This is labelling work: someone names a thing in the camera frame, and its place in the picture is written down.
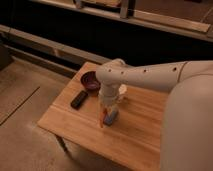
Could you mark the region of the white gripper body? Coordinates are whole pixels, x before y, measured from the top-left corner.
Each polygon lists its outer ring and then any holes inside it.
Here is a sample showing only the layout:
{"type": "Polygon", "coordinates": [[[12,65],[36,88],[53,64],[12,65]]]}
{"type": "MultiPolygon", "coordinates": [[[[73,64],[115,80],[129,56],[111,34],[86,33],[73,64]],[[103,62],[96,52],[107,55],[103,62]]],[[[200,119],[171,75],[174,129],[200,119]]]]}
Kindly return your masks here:
{"type": "Polygon", "coordinates": [[[103,108],[109,108],[117,103],[119,95],[116,94],[113,96],[107,96],[107,95],[99,94],[98,98],[99,98],[100,105],[103,108]]]}

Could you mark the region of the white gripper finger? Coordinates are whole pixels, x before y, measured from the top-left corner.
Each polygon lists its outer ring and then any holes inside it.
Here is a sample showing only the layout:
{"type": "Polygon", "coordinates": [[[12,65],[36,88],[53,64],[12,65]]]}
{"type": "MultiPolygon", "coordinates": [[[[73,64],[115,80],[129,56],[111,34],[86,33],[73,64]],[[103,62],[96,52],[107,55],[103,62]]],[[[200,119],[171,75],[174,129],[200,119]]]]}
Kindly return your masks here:
{"type": "Polygon", "coordinates": [[[113,106],[111,108],[111,115],[116,115],[118,113],[118,107],[117,106],[113,106]]]}
{"type": "Polygon", "coordinates": [[[106,112],[105,112],[105,109],[106,109],[106,108],[103,107],[103,106],[100,107],[100,117],[104,117],[104,116],[105,116],[105,113],[106,113],[106,112]]]}

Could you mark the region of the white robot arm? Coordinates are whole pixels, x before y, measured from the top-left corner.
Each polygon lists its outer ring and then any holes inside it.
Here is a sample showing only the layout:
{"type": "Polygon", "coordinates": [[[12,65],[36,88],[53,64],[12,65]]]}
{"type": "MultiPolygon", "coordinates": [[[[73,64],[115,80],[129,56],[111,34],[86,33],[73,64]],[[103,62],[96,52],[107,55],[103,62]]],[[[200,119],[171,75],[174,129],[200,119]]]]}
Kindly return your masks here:
{"type": "Polygon", "coordinates": [[[213,60],[129,67],[115,59],[99,66],[96,78],[105,107],[123,84],[167,92],[160,171],[213,171],[213,60]]]}

